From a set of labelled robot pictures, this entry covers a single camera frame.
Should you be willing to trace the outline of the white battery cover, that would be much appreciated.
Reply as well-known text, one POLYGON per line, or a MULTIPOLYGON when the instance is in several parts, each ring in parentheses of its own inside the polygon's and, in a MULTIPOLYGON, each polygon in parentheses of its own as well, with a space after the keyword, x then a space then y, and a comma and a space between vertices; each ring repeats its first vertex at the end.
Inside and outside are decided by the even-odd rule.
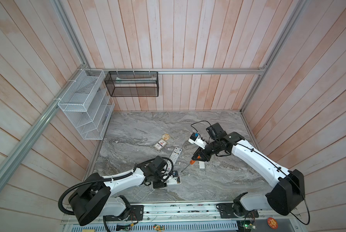
POLYGON ((205 169, 205 162, 204 161, 199 161, 199 169, 200 170, 205 169))

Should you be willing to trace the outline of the white TV remote control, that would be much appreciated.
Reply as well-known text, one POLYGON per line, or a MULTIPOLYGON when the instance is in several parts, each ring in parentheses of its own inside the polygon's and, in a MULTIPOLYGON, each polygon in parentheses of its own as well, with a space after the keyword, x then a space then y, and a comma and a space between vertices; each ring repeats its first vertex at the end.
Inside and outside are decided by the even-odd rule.
MULTIPOLYGON (((171 156, 169 157, 169 159, 172 161, 173 165, 175 165, 176 161, 178 160, 180 154, 182 153, 182 149, 175 147, 171 156)), ((167 161, 167 171, 171 171, 172 170, 172 163, 170 161, 167 161)))

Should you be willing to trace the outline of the white air conditioner remote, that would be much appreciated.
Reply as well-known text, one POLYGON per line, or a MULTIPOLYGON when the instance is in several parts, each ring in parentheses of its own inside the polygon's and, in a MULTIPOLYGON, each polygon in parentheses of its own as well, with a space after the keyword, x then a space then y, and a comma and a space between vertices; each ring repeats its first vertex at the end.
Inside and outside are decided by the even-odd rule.
POLYGON ((179 184, 181 184, 181 178, 180 178, 180 176, 169 177, 165 183, 167 186, 179 185, 179 184))

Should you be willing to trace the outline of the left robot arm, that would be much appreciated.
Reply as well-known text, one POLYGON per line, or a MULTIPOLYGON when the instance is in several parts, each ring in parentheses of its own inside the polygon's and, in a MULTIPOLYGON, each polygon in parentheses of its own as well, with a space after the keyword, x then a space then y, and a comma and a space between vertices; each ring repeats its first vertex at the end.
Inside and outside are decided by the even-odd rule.
POLYGON ((75 216, 80 226, 88 225, 99 216, 120 221, 132 219, 131 204, 126 197, 113 195, 140 185, 164 187, 173 167, 170 158, 156 156, 117 175, 102 177, 93 173, 85 181, 68 188, 60 196, 58 208, 64 214, 75 216))

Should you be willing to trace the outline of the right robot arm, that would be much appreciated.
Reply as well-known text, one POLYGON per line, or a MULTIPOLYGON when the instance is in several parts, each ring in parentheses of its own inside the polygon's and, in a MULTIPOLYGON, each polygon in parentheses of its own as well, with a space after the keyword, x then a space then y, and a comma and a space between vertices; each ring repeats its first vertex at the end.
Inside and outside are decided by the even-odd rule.
POLYGON ((198 146, 192 161, 209 162, 213 155, 225 152, 227 156, 236 156, 258 172, 270 185, 272 190, 266 194, 249 195, 243 192, 232 204, 233 214, 243 218, 254 210, 271 209, 287 216, 305 200, 304 175, 298 170, 289 170, 254 148, 237 132, 226 133, 215 123, 210 125, 208 132, 211 143, 204 141, 198 132, 189 138, 191 144, 198 146))

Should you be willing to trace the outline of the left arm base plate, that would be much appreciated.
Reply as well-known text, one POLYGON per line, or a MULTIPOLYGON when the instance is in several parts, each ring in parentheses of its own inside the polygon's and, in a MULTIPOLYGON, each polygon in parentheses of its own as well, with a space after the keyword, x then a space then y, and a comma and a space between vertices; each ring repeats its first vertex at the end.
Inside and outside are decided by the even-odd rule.
POLYGON ((120 216, 104 216, 106 221, 142 221, 144 215, 144 206, 143 205, 132 205, 128 206, 127 209, 120 216))

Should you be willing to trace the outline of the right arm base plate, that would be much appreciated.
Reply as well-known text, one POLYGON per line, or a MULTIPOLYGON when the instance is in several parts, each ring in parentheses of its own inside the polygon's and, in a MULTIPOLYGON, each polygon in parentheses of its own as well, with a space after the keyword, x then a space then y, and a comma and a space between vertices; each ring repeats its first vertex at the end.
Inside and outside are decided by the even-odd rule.
POLYGON ((221 218, 258 218, 257 210, 247 211, 240 203, 220 203, 216 205, 221 218))

